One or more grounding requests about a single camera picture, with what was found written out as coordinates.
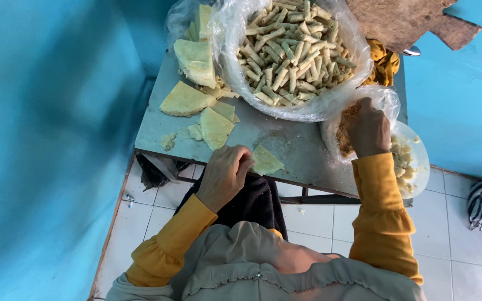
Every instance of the white tile floor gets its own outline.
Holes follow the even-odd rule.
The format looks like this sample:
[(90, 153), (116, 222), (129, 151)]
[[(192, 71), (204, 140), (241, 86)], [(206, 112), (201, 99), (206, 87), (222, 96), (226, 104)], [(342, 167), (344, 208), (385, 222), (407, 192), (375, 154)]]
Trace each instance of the white tile floor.
[[(182, 174), (199, 178), (202, 166), (191, 166)], [(141, 168), (132, 166), (126, 192), (135, 198), (131, 208), (122, 201), (98, 273), (94, 298), (103, 299), (113, 280), (132, 263), (131, 252), (143, 240), (156, 235), (169, 221), (190, 183), (167, 184), (144, 189)], [(482, 300), (482, 231), (469, 231), (465, 211), (472, 181), (457, 174), (431, 169), (427, 189), (407, 209), (417, 232), (412, 246), (429, 301)], [(277, 183), (281, 196), (298, 196), (302, 188)], [(324, 194), (309, 190), (309, 195)], [(322, 253), (349, 255), (353, 241), (351, 222), (357, 206), (283, 205), (289, 240)]]

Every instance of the hand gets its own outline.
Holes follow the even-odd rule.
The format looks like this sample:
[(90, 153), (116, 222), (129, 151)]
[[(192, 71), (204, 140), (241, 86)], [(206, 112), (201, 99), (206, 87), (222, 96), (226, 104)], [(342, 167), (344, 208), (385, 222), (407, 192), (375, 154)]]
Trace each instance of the hand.
[(359, 99), (358, 118), (347, 134), (358, 158), (390, 152), (390, 122), (384, 112), (373, 108), (371, 98)]
[(251, 156), (251, 151), (242, 145), (225, 145), (213, 153), (195, 194), (211, 212), (217, 213), (243, 188), (246, 173), (255, 163)]

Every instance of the table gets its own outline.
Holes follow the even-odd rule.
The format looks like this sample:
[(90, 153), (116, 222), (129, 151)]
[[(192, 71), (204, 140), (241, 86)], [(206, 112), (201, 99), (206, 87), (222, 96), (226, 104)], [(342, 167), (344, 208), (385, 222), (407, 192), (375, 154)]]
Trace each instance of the table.
[[(178, 74), (178, 62), (172, 52), (167, 52), (161, 64), (148, 108), (144, 113), (139, 128), (135, 149), (156, 157), (171, 158), (196, 164), (206, 164), (212, 154), (203, 141), (176, 138), (175, 147), (165, 152), (159, 142), (163, 135), (177, 133), (180, 127), (195, 124), (199, 115), (191, 118), (174, 117), (159, 110), (159, 105), (170, 93), (179, 80), (193, 86), (185, 76)], [(401, 100), (401, 112), (398, 120), (406, 123), (406, 96), (404, 83), (404, 65), (394, 77), (395, 88)], [(245, 145), (252, 151), (262, 144), (285, 164), (285, 170), (266, 176), (275, 181), (315, 188), (335, 195), (317, 195), (295, 198), (281, 198), (283, 202), (317, 203), (329, 205), (359, 205), (358, 192), (352, 175), (352, 166), (335, 161), (327, 151), (318, 123), (302, 123), (275, 119), (259, 112), (243, 99), (225, 99), (236, 107), (236, 114), (241, 120), (236, 123), (226, 144)]]

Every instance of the black skirt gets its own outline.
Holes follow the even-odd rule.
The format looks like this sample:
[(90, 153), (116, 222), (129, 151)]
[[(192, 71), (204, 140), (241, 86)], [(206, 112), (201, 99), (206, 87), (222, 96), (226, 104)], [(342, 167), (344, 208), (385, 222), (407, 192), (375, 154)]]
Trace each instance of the black skirt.
[[(174, 215), (178, 213), (189, 197), (200, 189), (204, 171), (198, 181), (187, 191)], [(266, 229), (277, 229), (282, 234), (282, 238), (288, 240), (278, 189), (276, 183), (270, 179), (246, 176), (243, 189), (217, 212), (217, 216), (218, 218), (213, 224), (232, 228), (240, 221), (255, 222)]]

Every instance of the woman's left hand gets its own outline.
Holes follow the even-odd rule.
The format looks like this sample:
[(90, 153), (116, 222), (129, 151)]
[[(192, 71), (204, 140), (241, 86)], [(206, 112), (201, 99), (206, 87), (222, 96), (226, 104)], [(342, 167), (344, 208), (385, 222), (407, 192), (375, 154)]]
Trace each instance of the woman's left hand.
[(248, 147), (242, 145), (224, 145), (213, 153), (195, 193), (211, 212), (217, 213), (243, 188), (246, 173), (254, 165), (251, 156)]

